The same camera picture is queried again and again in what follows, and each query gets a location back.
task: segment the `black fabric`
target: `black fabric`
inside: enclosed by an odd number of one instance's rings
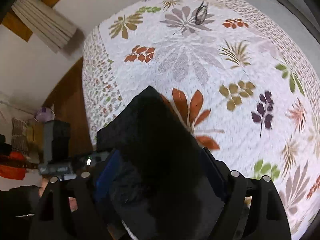
[[[203,174],[201,148],[155,89],[98,131],[97,150],[110,148],[122,157],[110,199],[139,240],[208,237],[224,203]]]
[[[4,239],[28,239],[30,219],[19,218],[34,213],[39,201],[39,188],[23,186],[0,190],[0,234]]]

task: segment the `dark purple leaf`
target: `dark purple leaf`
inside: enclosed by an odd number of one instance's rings
[[[265,121],[264,122],[264,127],[267,129],[271,129],[271,122],[270,121]]]
[[[254,122],[261,122],[261,116],[260,115],[254,113],[254,112],[251,112],[251,114],[252,114],[252,120]]]
[[[260,94],[259,98],[260,98],[260,101],[264,102],[265,104],[267,103],[266,98],[262,94]]]
[[[271,92],[270,92],[270,91],[264,92],[264,95],[266,96],[266,99],[267,99],[268,101],[271,100]]]
[[[257,111],[258,111],[259,114],[264,115],[263,104],[257,104]]]
[[[272,115],[272,114],[267,114],[266,117],[264,118],[264,120],[265,120],[266,122],[271,122],[272,119],[273,119],[273,115]]]

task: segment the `floral bedspread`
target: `floral bedspread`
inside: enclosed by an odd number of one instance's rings
[[[208,13],[196,25],[202,1]],[[299,239],[320,208],[320,84],[294,41],[243,0],[140,1],[85,41],[93,144],[148,85],[216,159],[272,178]]]

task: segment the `black sleeve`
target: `black sleeve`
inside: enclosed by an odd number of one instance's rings
[[[8,216],[23,216],[34,213],[40,199],[37,186],[11,188],[0,190],[0,213]]]

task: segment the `curtain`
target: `curtain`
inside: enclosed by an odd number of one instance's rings
[[[76,26],[40,0],[16,0],[12,10],[55,53],[76,32]]]

